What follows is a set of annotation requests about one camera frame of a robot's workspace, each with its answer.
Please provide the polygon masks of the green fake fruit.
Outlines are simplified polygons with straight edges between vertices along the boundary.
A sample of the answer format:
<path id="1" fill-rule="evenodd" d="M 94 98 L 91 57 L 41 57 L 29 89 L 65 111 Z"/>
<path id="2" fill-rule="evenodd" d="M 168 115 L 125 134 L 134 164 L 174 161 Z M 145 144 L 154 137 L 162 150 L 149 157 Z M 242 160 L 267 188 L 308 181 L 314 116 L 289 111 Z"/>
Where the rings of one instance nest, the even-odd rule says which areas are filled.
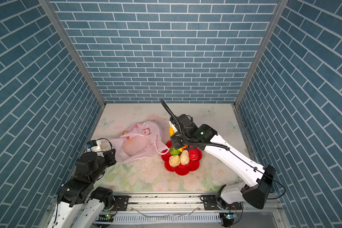
<path id="1" fill-rule="evenodd" d="M 171 156 L 175 156 L 175 155 L 179 155 L 179 154 L 180 154 L 180 151 L 177 150 L 177 149 L 175 149 L 174 146 L 172 145 L 172 146 L 170 147 L 169 153 L 170 153 Z"/>

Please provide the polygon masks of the red fake apple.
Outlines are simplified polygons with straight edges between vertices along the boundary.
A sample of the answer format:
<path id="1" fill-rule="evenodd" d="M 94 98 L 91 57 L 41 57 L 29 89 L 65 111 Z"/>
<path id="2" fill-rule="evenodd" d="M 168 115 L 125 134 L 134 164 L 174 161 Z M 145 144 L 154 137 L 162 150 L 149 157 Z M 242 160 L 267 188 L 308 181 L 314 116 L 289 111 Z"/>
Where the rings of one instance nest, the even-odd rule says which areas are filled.
<path id="1" fill-rule="evenodd" d="M 199 150 L 198 148 L 190 149 L 188 151 L 189 153 L 189 159 L 191 161 L 197 161 L 199 159 Z"/>

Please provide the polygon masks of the pink plastic bag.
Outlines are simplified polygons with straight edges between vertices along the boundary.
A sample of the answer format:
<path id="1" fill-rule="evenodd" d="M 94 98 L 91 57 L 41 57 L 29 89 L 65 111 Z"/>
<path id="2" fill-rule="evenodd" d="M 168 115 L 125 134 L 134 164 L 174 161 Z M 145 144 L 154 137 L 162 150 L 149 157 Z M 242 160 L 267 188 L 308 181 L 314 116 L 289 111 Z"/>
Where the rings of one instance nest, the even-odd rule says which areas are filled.
<path id="1" fill-rule="evenodd" d="M 137 123 L 130 131 L 119 138 L 103 141 L 100 146 L 103 151 L 110 145 L 116 150 L 117 162 L 129 163 L 166 154 L 169 148 L 162 142 L 162 129 L 155 121 Z"/>

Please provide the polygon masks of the yellow fake banana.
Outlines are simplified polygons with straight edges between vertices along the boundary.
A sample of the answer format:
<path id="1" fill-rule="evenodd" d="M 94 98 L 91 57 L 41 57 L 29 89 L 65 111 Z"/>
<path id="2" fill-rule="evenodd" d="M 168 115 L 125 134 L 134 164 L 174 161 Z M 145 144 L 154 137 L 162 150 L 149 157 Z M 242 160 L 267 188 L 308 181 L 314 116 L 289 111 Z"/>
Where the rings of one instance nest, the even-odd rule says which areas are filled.
<path id="1" fill-rule="evenodd" d="M 169 127 L 169 134 L 170 134 L 170 137 L 172 137 L 173 135 L 175 135 L 175 129 L 174 129 L 174 127 L 172 127 L 172 126 Z"/>

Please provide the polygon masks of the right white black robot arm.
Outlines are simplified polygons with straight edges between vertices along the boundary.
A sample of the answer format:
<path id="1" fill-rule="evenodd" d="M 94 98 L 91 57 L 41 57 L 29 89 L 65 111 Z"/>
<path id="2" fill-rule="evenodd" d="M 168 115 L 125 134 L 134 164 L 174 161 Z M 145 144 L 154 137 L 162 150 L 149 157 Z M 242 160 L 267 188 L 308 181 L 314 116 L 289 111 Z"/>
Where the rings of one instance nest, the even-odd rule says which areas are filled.
<path id="1" fill-rule="evenodd" d="M 217 194 L 221 198 L 220 205 L 244 200 L 257 209 L 264 208 L 276 173 L 272 165 L 263 166 L 246 157 L 206 124 L 179 128 L 171 122 L 169 125 L 174 131 L 170 136 L 172 144 L 178 149 L 185 145 L 198 147 L 222 161 L 242 179 L 240 184 L 221 187 Z"/>

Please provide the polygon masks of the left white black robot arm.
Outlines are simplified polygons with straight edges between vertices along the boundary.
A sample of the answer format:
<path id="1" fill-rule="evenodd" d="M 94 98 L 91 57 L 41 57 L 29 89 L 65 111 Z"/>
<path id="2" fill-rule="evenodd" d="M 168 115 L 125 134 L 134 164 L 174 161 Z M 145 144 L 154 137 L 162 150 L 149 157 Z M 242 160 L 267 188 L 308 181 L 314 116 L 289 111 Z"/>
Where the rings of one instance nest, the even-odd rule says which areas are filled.
<path id="1" fill-rule="evenodd" d="M 94 188 L 105 170 L 116 164 L 115 152 L 86 152 L 76 160 L 76 172 L 58 194 L 49 228 L 89 228 L 101 211 L 117 205 L 111 189 Z"/>

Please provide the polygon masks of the red flower-shaped bowl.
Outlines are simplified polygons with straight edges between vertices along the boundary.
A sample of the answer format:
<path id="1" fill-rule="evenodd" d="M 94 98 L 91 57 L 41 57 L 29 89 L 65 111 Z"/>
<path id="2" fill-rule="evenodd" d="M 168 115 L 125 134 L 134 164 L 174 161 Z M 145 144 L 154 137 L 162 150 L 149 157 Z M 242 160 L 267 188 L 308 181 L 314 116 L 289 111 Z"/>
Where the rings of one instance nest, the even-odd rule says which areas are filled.
<path id="1" fill-rule="evenodd" d="M 172 145 L 173 144 L 171 141 L 166 143 L 166 146 L 168 147 L 169 150 L 170 150 L 170 147 Z M 166 154 L 161 155 L 161 158 L 164 161 L 165 169 L 169 172 L 175 172 L 179 176 L 185 176 L 190 172 L 194 172 L 194 171 L 198 170 L 200 167 L 200 161 L 202 159 L 202 152 L 199 148 L 198 148 L 198 150 L 199 150 L 199 159 L 197 161 L 191 161 L 190 160 L 189 164 L 187 164 L 187 165 L 181 165 L 180 164 L 177 167 L 171 167 L 169 165 L 169 158 L 171 157 L 169 151 Z"/>

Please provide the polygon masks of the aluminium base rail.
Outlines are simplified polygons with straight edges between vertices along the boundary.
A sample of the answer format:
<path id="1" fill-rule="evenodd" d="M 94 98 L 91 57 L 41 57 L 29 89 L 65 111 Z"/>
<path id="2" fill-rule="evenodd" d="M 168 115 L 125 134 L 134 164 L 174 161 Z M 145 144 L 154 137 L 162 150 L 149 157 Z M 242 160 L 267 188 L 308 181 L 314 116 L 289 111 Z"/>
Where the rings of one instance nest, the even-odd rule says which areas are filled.
<path id="1" fill-rule="evenodd" d="M 281 203 L 276 200 L 266 202 L 263 209 L 256 209 L 247 202 L 238 201 L 233 204 L 219 204 L 220 199 L 215 194 L 198 193 L 160 193 L 160 194 L 113 194 L 117 203 L 113 209 L 104 209 L 101 214 L 115 216 L 120 213 L 218 213 L 226 228 L 288 228 L 286 214 Z M 39 227 L 49 228 L 48 224 L 55 211 L 57 201 L 46 212 Z M 111 227 L 116 225 L 92 224 L 94 227 Z"/>

